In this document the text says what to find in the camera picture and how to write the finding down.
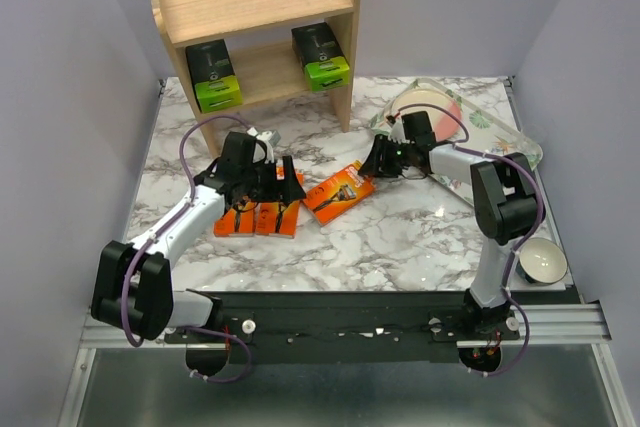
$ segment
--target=orange razor package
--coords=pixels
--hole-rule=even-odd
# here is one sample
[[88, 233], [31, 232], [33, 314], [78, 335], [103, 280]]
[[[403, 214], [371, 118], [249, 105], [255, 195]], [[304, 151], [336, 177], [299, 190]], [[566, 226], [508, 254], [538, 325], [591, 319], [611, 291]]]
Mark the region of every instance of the orange razor package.
[[[278, 166], [276, 170], [278, 178], [282, 178], [283, 169]], [[304, 176], [296, 173], [300, 185], [304, 182]], [[267, 202], [260, 204], [258, 221], [256, 223], [256, 234], [275, 235], [293, 238], [296, 235], [296, 225], [298, 223], [298, 211], [300, 201], [296, 200], [288, 206], [280, 202]]]
[[358, 175], [358, 161], [307, 192], [304, 205], [322, 225], [349, 210], [375, 190], [370, 179]]
[[255, 202], [247, 202], [243, 207], [230, 209], [224, 217], [213, 224], [216, 237], [247, 237], [253, 235], [255, 227]]

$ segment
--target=screw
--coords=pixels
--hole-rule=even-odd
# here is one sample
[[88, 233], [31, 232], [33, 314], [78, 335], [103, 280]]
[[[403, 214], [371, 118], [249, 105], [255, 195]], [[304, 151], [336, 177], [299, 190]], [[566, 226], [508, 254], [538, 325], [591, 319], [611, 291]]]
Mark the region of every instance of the screw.
[[442, 325], [442, 322], [437, 317], [431, 319], [429, 321], [429, 325], [434, 326], [430, 328], [431, 332], [433, 332], [434, 334], [439, 334], [440, 332], [442, 332], [442, 327], [440, 327], [440, 325]]
[[242, 331], [247, 334], [253, 334], [253, 332], [256, 330], [256, 323], [251, 320], [251, 319], [247, 319], [242, 323]]
[[511, 332], [517, 332], [520, 329], [520, 322], [515, 317], [509, 317], [505, 324]]

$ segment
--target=wooden shelf board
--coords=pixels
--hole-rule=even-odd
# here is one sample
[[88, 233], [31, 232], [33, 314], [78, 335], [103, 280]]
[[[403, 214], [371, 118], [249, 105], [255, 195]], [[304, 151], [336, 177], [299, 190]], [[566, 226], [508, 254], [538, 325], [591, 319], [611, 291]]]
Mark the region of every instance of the wooden shelf board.
[[205, 115], [238, 112], [309, 92], [307, 81], [291, 48], [291, 42], [231, 51], [229, 55], [244, 103]]
[[352, 11], [351, 0], [163, 0], [162, 6], [176, 47]]

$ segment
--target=wooden shelf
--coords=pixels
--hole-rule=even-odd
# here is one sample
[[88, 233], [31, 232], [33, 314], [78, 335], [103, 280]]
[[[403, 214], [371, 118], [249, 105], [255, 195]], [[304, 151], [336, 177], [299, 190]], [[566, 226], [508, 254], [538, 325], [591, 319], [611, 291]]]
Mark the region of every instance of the wooden shelf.
[[232, 51], [229, 55], [244, 102], [214, 114], [237, 112], [309, 92], [291, 42]]
[[353, 11], [351, 0], [164, 0], [171, 41], [186, 47], [229, 34]]
[[[198, 107], [185, 53], [187, 46], [324, 18], [351, 67], [349, 84], [329, 91], [340, 127], [345, 132], [349, 130], [360, 0], [151, 0], [151, 8], [160, 38], [196, 120], [211, 114], [202, 114]], [[237, 112], [308, 92], [290, 41], [232, 51], [230, 56], [244, 103], [217, 113]], [[219, 153], [215, 123], [200, 128], [214, 158]]]

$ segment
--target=metal floor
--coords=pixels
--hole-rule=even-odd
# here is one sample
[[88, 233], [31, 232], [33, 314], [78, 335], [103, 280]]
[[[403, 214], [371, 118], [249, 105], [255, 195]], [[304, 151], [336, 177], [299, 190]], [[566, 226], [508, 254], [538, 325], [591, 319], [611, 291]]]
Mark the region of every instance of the metal floor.
[[[506, 359], [517, 347], [505, 349]], [[426, 362], [258, 366], [247, 379], [188, 377], [182, 349], [98, 350], [85, 427], [615, 426], [588, 345], [533, 346], [497, 378]]]

